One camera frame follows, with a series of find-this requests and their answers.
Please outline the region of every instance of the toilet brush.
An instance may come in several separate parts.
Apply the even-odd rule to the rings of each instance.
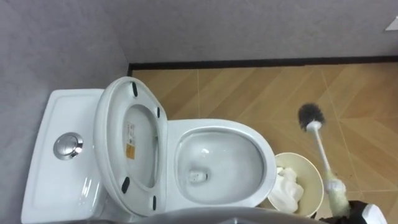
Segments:
[[[325,168],[326,192],[329,196],[329,206],[334,217],[348,216],[350,206],[346,197],[346,187],[330,169],[328,159],[323,149],[319,129],[325,122],[320,108],[313,103],[303,105],[298,111],[300,127],[315,136],[323,166]]]

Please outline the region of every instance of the toilet brush head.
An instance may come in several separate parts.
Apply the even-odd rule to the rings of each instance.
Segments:
[[[325,118],[323,117],[322,111],[318,105],[315,103],[304,104],[298,110],[298,122],[300,123],[300,127],[304,131],[307,131],[307,126],[312,121],[318,121],[323,124],[325,122]]]

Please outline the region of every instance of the white toilet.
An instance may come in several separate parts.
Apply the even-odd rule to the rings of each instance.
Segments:
[[[192,207],[255,207],[276,164],[255,130],[222,119],[168,121],[136,78],[57,90],[45,109],[22,223],[134,222]]]

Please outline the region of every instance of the floor tile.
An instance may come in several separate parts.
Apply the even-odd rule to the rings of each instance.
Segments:
[[[345,65],[339,72],[340,68],[324,69],[339,118],[398,117],[398,63]]]
[[[335,119],[325,81],[313,66],[199,71],[202,118],[296,121],[304,103]]]
[[[377,205],[388,224],[398,224],[398,191],[390,192],[363,192],[364,201]]]
[[[398,119],[343,119],[361,190],[398,190]]]
[[[295,152],[309,159],[323,175],[323,163],[311,134],[303,132],[297,122],[245,121],[270,144],[274,154]],[[358,191],[353,166],[348,157],[343,136],[337,121],[329,121],[321,129],[323,145],[333,172],[347,186],[348,191]]]
[[[168,119],[199,118],[196,70],[151,70],[133,72],[164,107]]]

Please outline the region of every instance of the chrome flush button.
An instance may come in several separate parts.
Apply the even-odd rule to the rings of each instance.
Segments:
[[[54,143],[54,154],[58,159],[73,159],[83,149],[83,138],[78,133],[65,133]]]

